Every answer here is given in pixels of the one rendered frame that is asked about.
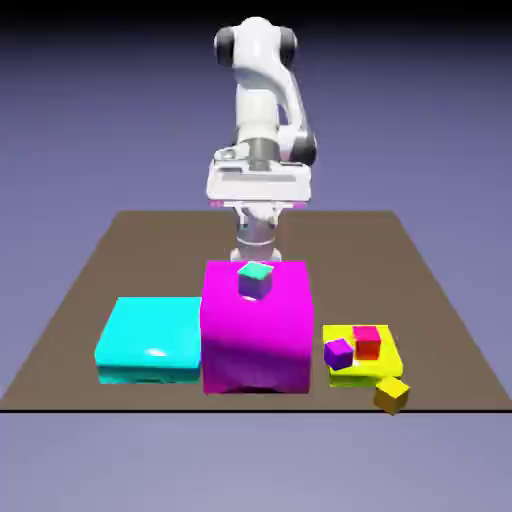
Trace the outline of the small red cube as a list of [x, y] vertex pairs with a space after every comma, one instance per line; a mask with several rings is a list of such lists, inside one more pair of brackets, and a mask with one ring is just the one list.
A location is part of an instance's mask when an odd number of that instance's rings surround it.
[[358, 360], [377, 360], [380, 355], [381, 337], [376, 326], [356, 325], [352, 328], [355, 357]]

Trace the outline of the large magenta box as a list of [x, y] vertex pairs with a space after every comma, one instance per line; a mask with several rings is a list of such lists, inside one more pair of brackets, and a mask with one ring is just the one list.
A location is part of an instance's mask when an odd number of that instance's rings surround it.
[[309, 392], [314, 305], [307, 265], [272, 266], [271, 290], [252, 301], [238, 292], [240, 262], [207, 263], [200, 305], [205, 393]]

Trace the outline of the large yellow box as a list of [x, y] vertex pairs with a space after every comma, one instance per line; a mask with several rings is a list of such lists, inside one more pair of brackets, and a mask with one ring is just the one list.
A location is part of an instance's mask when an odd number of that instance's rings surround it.
[[[324, 344], [337, 339], [345, 339], [356, 351], [356, 341], [353, 329], [365, 327], [365, 324], [354, 325], [323, 325], [322, 341]], [[376, 360], [360, 360], [354, 358], [350, 367], [334, 370], [328, 367], [329, 384], [333, 388], [373, 387], [379, 380], [386, 377], [400, 379], [403, 374], [403, 363], [395, 340], [388, 325], [377, 324], [376, 330], [380, 336], [380, 353]]]

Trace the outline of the small purple cube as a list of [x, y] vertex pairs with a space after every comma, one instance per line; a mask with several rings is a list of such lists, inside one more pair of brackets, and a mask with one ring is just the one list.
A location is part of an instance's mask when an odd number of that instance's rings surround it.
[[334, 371], [351, 367], [354, 349], [344, 338], [328, 341], [324, 344], [324, 362]]

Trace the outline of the small teal cube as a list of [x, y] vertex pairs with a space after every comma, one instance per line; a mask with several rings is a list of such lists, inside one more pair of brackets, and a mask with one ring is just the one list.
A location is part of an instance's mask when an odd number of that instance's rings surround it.
[[238, 272], [238, 292], [242, 297], [262, 300], [272, 287], [274, 267], [267, 263], [249, 261]]

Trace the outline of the small gold cube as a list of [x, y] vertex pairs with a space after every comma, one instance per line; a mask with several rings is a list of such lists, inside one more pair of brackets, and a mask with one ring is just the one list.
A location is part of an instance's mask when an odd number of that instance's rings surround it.
[[394, 415], [407, 403], [410, 386], [395, 377], [381, 379], [375, 388], [374, 404], [384, 412]]

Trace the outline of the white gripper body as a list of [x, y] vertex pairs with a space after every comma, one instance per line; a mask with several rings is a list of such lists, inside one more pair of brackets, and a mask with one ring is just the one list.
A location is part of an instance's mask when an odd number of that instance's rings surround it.
[[307, 203], [311, 199], [311, 168], [271, 161], [269, 170], [255, 171], [246, 160], [212, 161], [206, 195], [218, 204]]

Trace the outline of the large cyan box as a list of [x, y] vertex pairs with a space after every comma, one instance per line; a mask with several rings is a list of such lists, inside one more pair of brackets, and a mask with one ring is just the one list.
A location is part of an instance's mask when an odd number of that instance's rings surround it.
[[199, 297], [120, 297], [94, 351], [102, 384], [200, 379]]

